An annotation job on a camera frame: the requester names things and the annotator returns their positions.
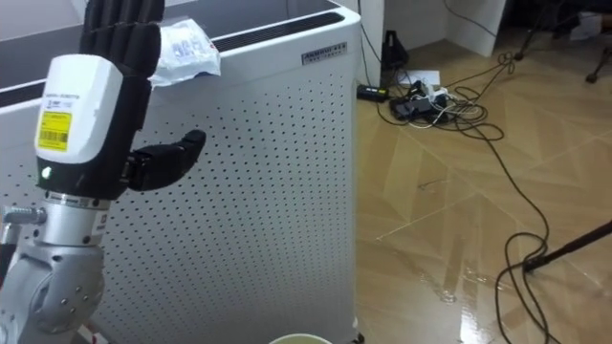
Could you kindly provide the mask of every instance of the label on air purifier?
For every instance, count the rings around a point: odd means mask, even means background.
[[[342,54],[346,54],[346,42],[302,54],[302,65],[320,62]]]

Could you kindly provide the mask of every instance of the black tripod leg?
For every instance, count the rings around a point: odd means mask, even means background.
[[[603,54],[601,55],[600,63],[597,65],[597,68],[595,69],[593,73],[586,76],[586,82],[588,83],[597,82],[598,74],[600,73],[601,68],[603,68],[603,65],[605,65],[608,62],[611,55],[612,55],[612,49],[605,48],[603,50]]]
[[[537,20],[535,21],[534,27],[531,30],[529,30],[529,33],[527,33],[527,38],[525,38],[525,41],[523,42],[523,46],[520,47],[520,51],[514,55],[514,59],[516,61],[520,61],[523,59],[523,57],[525,57],[525,52],[527,51],[527,48],[529,48],[529,44],[534,39],[534,35],[536,35],[536,33],[540,30],[539,24],[544,19],[544,15],[548,11],[549,5],[550,4],[546,2],[546,4],[544,4],[544,6],[542,7],[542,11],[539,13]]]
[[[577,249],[580,249],[589,244],[595,243],[596,241],[598,241],[599,239],[603,238],[604,236],[610,233],[612,233],[612,222],[609,222],[603,226],[596,228],[595,230],[592,230],[582,235],[578,239],[570,243],[567,243],[564,247],[556,251],[553,251],[545,256],[537,257],[537,258],[527,261],[523,269],[525,270],[525,272],[531,272],[537,268],[547,265],[548,263],[556,260],[557,258],[564,256],[567,253],[574,252]]]

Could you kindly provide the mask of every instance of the plastic bag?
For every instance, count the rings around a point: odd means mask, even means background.
[[[204,30],[193,19],[162,27],[162,53],[151,84],[170,86],[200,74],[221,74],[221,55]]]

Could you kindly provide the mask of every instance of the barcode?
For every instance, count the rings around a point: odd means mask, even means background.
[[[68,142],[68,134],[45,130],[45,131],[40,132],[40,139],[59,141],[59,142]]]

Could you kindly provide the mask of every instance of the silver metal arm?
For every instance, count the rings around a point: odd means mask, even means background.
[[[104,291],[98,244],[110,203],[47,195],[47,221],[20,243],[0,290],[0,344],[70,343]]]

